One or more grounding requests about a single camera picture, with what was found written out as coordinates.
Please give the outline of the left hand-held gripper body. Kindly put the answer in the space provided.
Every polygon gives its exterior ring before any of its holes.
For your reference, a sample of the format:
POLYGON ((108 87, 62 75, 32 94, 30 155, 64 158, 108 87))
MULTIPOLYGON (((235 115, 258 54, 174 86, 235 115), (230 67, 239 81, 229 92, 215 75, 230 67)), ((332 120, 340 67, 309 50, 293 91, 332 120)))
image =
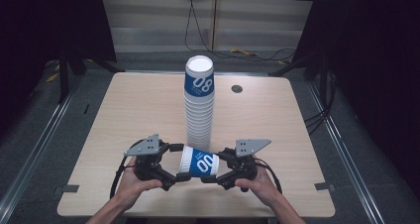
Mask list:
POLYGON ((135 157, 134 173, 140 180, 158 179, 161 182, 169 180, 169 173, 159 164, 162 155, 167 151, 158 134, 153 134, 136 142, 124 153, 124 157, 135 157))

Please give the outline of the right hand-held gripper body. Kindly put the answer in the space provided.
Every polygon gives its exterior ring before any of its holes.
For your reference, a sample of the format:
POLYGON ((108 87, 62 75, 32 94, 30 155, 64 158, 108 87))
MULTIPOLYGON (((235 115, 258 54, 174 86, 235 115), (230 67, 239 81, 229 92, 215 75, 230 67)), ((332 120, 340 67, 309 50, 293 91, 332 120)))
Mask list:
POLYGON ((270 139, 240 139, 236 147, 229 150, 227 165, 231 169, 230 182, 238 178, 254 179, 257 175, 257 165, 254 154, 271 143, 270 139))

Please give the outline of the blue banded paper cup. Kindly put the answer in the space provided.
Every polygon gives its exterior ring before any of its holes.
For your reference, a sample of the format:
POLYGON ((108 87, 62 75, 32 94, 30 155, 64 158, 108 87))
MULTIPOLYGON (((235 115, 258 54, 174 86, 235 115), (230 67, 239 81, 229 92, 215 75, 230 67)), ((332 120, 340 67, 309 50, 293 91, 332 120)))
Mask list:
POLYGON ((216 175, 219 162, 217 155, 186 146, 182 151, 179 171, 190 172, 193 177, 216 175))

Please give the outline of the stack of white paper cups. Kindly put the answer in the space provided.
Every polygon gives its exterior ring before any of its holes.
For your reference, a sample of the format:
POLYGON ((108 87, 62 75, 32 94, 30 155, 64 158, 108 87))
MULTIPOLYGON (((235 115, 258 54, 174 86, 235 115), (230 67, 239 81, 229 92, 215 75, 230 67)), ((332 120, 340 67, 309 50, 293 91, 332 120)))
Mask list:
POLYGON ((211 92, 203 97, 195 97, 185 92, 184 109, 188 145, 208 150, 211 144, 214 93, 211 92))

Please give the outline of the person's right hand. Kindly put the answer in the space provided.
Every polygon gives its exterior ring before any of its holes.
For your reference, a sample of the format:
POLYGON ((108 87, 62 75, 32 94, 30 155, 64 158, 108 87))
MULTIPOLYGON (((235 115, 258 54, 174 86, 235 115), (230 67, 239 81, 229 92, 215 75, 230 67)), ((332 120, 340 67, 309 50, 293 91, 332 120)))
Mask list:
POLYGON ((254 179, 239 178, 235 186, 248 188, 266 206, 277 208, 281 204, 281 194, 271 181, 268 173, 260 162, 257 162, 258 173, 254 179))

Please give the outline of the person's left hand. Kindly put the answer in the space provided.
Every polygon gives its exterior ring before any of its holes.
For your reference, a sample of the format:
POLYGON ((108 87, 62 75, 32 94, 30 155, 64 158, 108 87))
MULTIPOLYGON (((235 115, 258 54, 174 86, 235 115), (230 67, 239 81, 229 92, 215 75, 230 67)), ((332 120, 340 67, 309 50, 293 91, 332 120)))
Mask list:
POLYGON ((140 195, 147 190, 160 188, 162 183, 158 179, 139 180, 132 166, 124 169, 123 176, 113 200, 116 206, 126 211, 134 206, 140 195))

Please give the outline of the black metal stand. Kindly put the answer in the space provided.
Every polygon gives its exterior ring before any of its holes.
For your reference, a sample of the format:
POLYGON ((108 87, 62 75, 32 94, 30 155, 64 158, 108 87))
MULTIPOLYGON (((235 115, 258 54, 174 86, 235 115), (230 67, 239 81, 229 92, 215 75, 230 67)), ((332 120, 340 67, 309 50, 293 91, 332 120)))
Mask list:
POLYGON ((62 103, 68 95, 68 62, 66 58, 66 49, 59 52, 59 81, 60 81, 60 97, 59 103, 62 103))

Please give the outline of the black curtain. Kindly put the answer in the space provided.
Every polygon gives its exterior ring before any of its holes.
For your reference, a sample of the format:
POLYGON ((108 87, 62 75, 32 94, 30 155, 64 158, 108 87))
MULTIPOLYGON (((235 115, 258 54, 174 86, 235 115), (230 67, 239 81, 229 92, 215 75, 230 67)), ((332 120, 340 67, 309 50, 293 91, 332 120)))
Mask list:
POLYGON ((420 0, 315 0, 295 54, 333 70, 374 142, 420 198, 420 0))
POLYGON ((60 54, 78 74, 85 58, 117 60, 103 0, 0 0, 0 138, 60 54))

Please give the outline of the metal floor rail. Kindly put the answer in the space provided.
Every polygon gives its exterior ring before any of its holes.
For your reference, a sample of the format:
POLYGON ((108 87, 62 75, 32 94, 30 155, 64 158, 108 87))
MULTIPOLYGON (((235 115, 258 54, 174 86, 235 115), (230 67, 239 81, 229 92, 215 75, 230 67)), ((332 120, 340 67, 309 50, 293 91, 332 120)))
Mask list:
POLYGON ((317 109, 323 115, 323 121, 325 123, 326 129, 334 143, 334 146, 349 176, 352 186, 355 189, 355 192, 361 202, 361 205, 367 214, 367 218, 369 219, 370 224, 385 224, 378 206, 376 205, 371 192, 369 191, 359 169, 357 168, 356 163, 354 162, 353 157, 351 156, 333 117, 327 114, 326 107, 321 102, 321 94, 318 88, 313 82, 309 82, 308 87, 317 106, 317 109))
POLYGON ((22 196, 22 193, 27 187, 29 180, 44 155, 53 134, 71 103, 73 94, 74 91, 70 91, 63 100, 58 103, 51 118, 49 119, 49 122, 38 138, 35 146, 32 148, 28 158, 20 167, 17 176, 14 178, 13 182, 0 200, 0 223, 6 223, 7 219, 12 215, 19 199, 22 196))

